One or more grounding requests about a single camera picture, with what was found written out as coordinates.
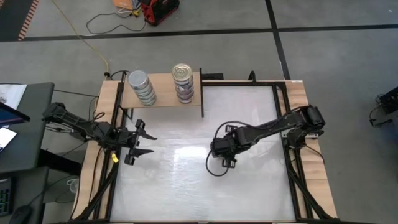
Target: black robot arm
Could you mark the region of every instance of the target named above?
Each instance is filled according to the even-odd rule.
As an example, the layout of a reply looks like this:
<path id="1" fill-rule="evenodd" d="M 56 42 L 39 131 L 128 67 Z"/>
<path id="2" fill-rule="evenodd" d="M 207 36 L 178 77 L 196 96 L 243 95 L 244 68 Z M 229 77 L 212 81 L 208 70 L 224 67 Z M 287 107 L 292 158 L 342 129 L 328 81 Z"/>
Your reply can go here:
<path id="1" fill-rule="evenodd" d="M 279 119 L 259 126 L 226 126 L 227 134 L 223 138 L 214 138 L 210 144 L 214 158 L 223 158 L 223 167 L 235 167 L 235 155 L 242 153 L 257 144 L 260 139 L 282 131 L 286 134 L 288 144 L 294 148 L 305 145 L 305 136 L 309 133 L 321 135 L 325 121 L 316 106 L 303 106 L 293 109 Z"/>
<path id="2" fill-rule="evenodd" d="M 46 123 L 57 123 L 67 126 L 79 132 L 84 139 L 96 141 L 102 148 L 116 150 L 118 147 L 128 147 L 129 154 L 126 155 L 124 162 L 133 165 L 135 157 L 153 152 L 150 149 L 138 149 L 138 138 L 141 136 L 146 139 L 156 140 L 145 132 L 145 123 L 137 120 L 136 131 L 128 131 L 127 128 L 115 128 L 108 122 L 88 121 L 71 112 L 68 112 L 63 103 L 52 103 L 43 112 L 43 120 Z"/>

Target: red object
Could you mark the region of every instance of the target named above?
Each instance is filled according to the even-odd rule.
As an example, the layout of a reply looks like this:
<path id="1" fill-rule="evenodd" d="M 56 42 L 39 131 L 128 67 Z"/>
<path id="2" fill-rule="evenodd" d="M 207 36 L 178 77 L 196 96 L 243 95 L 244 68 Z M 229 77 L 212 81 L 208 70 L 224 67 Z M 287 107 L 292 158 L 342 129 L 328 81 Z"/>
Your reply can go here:
<path id="1" fill-rule="evenodd" d="M 145 21 L 152 26 L 157 26 L 180 5 L 180 0 L 140 0 L 140 2 Z"/>

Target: gray floor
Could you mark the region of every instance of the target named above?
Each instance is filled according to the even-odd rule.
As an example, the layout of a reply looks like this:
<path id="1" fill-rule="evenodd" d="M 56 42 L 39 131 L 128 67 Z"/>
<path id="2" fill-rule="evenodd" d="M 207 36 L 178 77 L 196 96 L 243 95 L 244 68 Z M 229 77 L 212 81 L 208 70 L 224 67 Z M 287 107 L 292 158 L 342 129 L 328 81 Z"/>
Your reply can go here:
<path id="1" fill-rule="evenodd" d="M 116 11 L 106 0 L 58 0 L 81 34 L 86 21 Z M 269 28 L 263 0 L 182 0 L 180 9 L 145 32 Z M 398 3 L 372 0 L 272 1 L 279 27 L 398 24 Z M 136 28 L 141 18 L 101 18 L 90 28 L 101 32 L 120 22 Z M 118 29 L 114 33 L 126 32 Z M 41 0 L 28 37 L 73 35 L 50 0 Z M 343 220 L 397 223 L 398 140 L 394 126 L 371 128 L 374 98 L 398 84 L 398 30 L 346 30 L 280 34 L 292 79 L 304 80 L 308 99 L 320 107 L 325 134 L 320 138 L 338 216 Z M 167 73 L 179 62 L 194 70 L 224 72 L 246 79 L 250 70 L 261 79 L 283 79 L 272 34 L 189 35 L 89 40 L 109 60 L 112 71 L 142 69 Z M 0 43 L 0 82 L 54 82 L 61 90 L 97 94 L 104 64 L 79 40 Z M 91 98 L 55 93 L 68 110 L 88 116 Z M 79 141 L 46 133 L 43 148 L 63 153 Z M 70 158 L 83 159 L 85 146 Z M 63 174 L 52 172 L 50 182 Z M 53 201 L 66 189 L 60 183 L 46 195 Z M 65 221 L 72 203 L 48 203 L 44 223 Z"/>

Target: monitor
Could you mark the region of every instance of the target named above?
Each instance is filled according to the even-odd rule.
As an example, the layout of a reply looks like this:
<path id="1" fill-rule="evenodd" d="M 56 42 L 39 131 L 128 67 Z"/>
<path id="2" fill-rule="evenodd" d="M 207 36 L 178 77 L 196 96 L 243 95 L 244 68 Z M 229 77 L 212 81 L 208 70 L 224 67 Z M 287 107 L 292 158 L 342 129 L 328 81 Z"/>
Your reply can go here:
<path id="1" fill-rule="evenodd" d="M 4 103 L 0 103 L 0 127 L 29 121 L 30 117 L 24 115 L 18 110 L 11 108 L 10 106 L 5 105 Z"/>

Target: metal can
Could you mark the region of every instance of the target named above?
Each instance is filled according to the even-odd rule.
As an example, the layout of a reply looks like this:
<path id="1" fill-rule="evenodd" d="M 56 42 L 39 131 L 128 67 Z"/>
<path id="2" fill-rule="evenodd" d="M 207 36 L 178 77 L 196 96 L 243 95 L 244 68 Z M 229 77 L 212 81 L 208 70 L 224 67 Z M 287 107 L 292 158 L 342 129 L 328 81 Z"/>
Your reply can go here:
<path id="1" fill-rule="evenodd" d="M 172 76 L 178 100 L 190 103 L 193 98 L 193 75 L 189 65 L 180 63 L 173 67 Z"/>
<path id="2" fill-rule="evenodd" d="M 155 90 L 146 72 L 133 71 L 128 76 L 127 81 L 143 105 L 150 106 L 156 102 Z"/>

